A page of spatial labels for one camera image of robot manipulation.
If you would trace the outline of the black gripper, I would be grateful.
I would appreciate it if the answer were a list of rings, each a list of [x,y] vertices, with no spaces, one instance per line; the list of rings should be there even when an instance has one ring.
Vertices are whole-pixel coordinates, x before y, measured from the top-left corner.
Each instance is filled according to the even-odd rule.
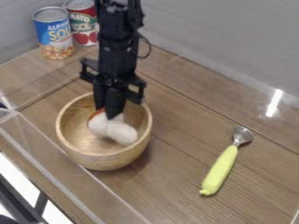
[[[93,86],[96,109],[105,106],[106,119],[123,113],[127,101],[144,98],[145,81],[136,75],[137,46],[100,47],[97,59],[82,58],[78,77]]]

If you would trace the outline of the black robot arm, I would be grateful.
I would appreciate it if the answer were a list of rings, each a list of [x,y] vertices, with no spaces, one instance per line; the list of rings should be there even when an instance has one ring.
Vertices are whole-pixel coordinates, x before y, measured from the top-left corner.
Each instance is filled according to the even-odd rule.
[[[97,0],[97,60],[82,58],[78,77],[92,84],[96,111],[108,120],[123,113],[127,101],[143,103],[145,81],[136,75],[139,29],[144,26],[140,0]]]

